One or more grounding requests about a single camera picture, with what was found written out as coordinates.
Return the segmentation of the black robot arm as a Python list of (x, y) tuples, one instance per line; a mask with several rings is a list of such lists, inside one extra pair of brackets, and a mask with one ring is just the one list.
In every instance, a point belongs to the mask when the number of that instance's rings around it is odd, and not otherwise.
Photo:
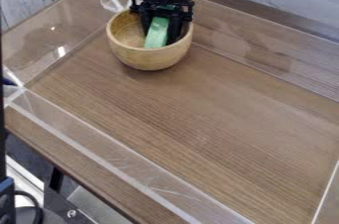
[(139, 15), (147, 49), (178, 42), (184, 24), (194, 19), (194, 6), (192, 0), (131, 0), (130, 11)]

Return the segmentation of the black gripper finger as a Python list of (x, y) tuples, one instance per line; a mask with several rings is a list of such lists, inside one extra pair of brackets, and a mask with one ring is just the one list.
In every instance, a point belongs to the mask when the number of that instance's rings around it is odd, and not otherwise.
[(183, 27), (183, 17), (180, 14), (175, 14), (170, 18), (170, 25), (168, 25), (168, 45), (172, 45), (182, 34), (182, 27)]
[(139, 9), (139, 16), (142, 21), (143, 32), (144, 34), (148, 34), (148, 29), (152, 23), (152, 14), (147, 10)]

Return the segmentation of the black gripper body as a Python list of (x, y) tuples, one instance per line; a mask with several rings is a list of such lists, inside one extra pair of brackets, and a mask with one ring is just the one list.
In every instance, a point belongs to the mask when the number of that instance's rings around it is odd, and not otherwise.
[(139, 15), (139, 9), (147, 10), (154, 17), (171, 18), (172, 15), (180, 14), (183, 21), (191, 22), (194, 18), (192, 0), (131, 0), (130, 11)]

